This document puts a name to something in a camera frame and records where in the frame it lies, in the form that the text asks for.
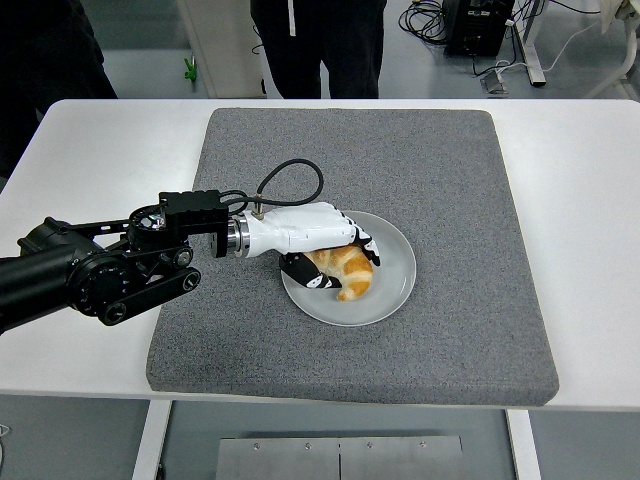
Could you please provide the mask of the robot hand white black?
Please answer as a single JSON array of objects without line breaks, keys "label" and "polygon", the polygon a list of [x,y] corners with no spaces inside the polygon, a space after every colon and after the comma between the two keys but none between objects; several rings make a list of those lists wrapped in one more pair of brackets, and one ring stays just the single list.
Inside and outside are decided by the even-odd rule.
[{"label": "robot hand white black", "polygon": [[307,289],[339,290],[337,299],[353,301],[373,282],[380,264],[375,240],[355,220],[326,202],[275,208],[258,218],[235,217],[236,254],[257,257],[274,250],[283,273]]}]

